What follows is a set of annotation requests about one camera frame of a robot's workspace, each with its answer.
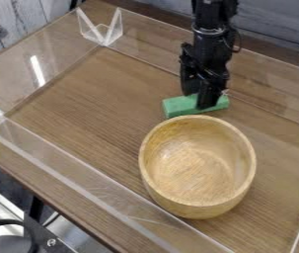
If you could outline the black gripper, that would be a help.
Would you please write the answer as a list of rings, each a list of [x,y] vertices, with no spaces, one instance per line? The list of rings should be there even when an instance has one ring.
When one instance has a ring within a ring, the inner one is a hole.
[[[229,80],[227,62],[232,58],[236,30],[231,26],[207,30],[192,27],[193,42],[181,44],[180,88],[184,96],[197,93],[196,108],[217,104]]]

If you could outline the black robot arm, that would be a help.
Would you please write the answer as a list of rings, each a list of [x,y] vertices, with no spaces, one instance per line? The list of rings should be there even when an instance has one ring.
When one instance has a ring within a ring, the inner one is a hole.
[[[237,6],[237,0],[191,0],[192,42],[180,45],[179,76],[183,95],[196,95],[197,110],[215,107],[227,89],[227,64],[239,52],[231,24]]]

